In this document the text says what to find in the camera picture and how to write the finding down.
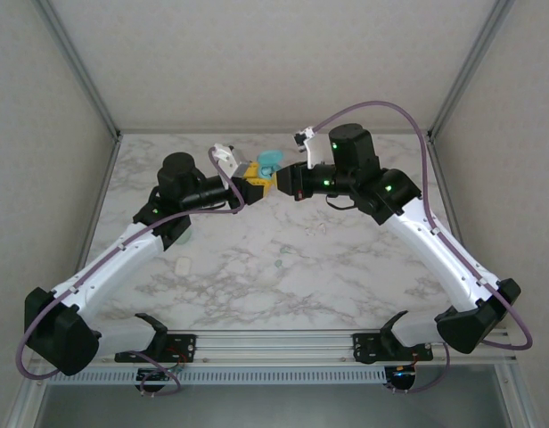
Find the aluminium table edge rail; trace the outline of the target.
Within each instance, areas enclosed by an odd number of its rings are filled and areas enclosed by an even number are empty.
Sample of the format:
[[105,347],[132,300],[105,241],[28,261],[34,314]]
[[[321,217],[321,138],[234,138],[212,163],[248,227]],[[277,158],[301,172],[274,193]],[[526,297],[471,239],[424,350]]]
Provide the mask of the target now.
[[483,287],[475,283],[476,279],[471,270],[474,268],[476,261],[463,247],[463,237],[457,224],[447,181],[434,143],[429,138],[426,138],[426,147],[447,218],[447,221],[442,220],[441,225],[438,226],[443,233],[447,234],[447,241],[450,242],[450,248],[441,251],[442,256],[448,256],[449,262],[456,263],[456,267],[433,265],[431,266],[432,272],[443,287],[455,310],[469,312],[477,309],[475,300],[478,298],[485,299],[490,293],[482,291]]
[[84,241],[81,246],[80,252],[78,254],[77,264],[74,269],[75,275],[86,265],[88,254],[90,252],[91,245],[94,239],[94,233],[97,228],[97,224],[101,215],[104,199],[106,197],[106,193],[109,188],[113,170],[115,168],[115,164],[119,155],[119,149],[121,146],[122,139],[123,139],[123,135],[121,133],[117,133],[117,136],[114,140],[114,145],[111,148],[110,158],[108,160],[108,163],[106,165],[106,168],[102,176],[99,192],[94,201],[94,207],[93,207],[90,221],[88,222],[88,225],[86,228]]
[[[411,128],[370,128],[372,134],[379,135],[410,135]],[[251,134],[285,134],[295,135],[302,128],[122,128],[121,135],[251,135]]]

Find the controller circuit board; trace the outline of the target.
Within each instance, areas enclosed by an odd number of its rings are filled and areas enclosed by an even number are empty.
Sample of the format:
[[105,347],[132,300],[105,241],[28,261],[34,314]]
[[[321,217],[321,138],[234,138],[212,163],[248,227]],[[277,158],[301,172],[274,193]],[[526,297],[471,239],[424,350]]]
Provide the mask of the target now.
[[386,366],[385,386],[396,390],[410,390],[415,383],[416,370],[414,365]]
[[[181,373],[183,373],[184,367],[172,366],[168,369],[168,371],[173,373],[177,380],[180,381]],[[145,384],[176,383],[168,374],[163,371],[159,371],[155,367],[139,368],[136,371],[135,383],[139,385],[141,382],[144,382]]]

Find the blue earbud charging case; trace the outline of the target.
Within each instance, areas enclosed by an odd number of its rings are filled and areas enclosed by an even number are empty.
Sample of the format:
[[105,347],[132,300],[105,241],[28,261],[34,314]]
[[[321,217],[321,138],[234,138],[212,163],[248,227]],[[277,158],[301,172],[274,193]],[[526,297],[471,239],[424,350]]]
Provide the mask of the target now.
[[269,150],[260,153],[257,157],[258,177],[271,179],[276,171],[281,169],[283,152],[280,150]]

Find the aluminium mounting rail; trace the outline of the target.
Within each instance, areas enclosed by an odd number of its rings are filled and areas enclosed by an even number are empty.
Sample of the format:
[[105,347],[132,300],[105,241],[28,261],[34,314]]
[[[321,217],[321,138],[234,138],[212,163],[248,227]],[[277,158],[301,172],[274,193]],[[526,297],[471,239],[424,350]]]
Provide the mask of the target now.
[[[196,351],[189,366],[354,366],[353,339],[362,330],[262,330],[173,331],[197,336]],[[424,345],[432,361],[376,362],[377,366],[422,366],[514,364],[516,355],[480,344],[472,353],[445,352],[439,343]]]

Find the aluminium frame post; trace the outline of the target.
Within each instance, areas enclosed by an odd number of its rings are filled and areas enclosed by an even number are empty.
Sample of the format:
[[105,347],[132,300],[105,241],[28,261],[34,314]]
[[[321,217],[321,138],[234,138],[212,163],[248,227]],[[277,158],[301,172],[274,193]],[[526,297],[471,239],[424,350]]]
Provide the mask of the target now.
[[453,115],[514,3],[515,0],[494,1],[487,18],[480,27],[469,52],[464,58],[461,68],[427,131],[428,138],[432,143],[438,139]]
[[520,369],[515,365],[502,364],[495,365],[495,372],[511,427],[540,428]]
[[35,428],[47,383],[47,380],[22,380],[3,428]]
[[57,44],[61,55],[68,63],[74,78],[84,91],[86,98],[92,104],[95,112],[108,130],[111,138],[118,141],[120,138],[118,126],[116,125],[108,107],[100,95],[100,92],[90,77],[90,74],[86,69],[86,65],[82,61],[78,50],[74,46],[68,31],[65,29],[65,26],[61,21],[61,17],[53,6],[52,1],[31,0],[31,3],[35,6],[37,13],[40,15],[43,23],[51,34],[54,43]]

